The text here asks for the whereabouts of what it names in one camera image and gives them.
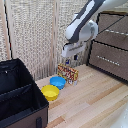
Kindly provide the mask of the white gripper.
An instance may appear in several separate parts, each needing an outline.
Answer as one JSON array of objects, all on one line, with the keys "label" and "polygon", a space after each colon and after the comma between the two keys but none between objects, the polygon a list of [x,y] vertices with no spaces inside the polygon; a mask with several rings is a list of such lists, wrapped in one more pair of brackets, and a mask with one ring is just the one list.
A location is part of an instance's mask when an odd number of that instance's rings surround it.
[{"label": "white gripper", "polygon": [[[76,54],[83,51],[85,49],[85,46],[86,46],[85,42],[66,44],[63,46],[62,56],[67,58],[67,57],[71,57],[74,55],[74,60],[77,61],[78,55],[76,55]],[[66,60],[66,65],[70,65],[70,64],[71,64],[71,60],[70,59]]]}]

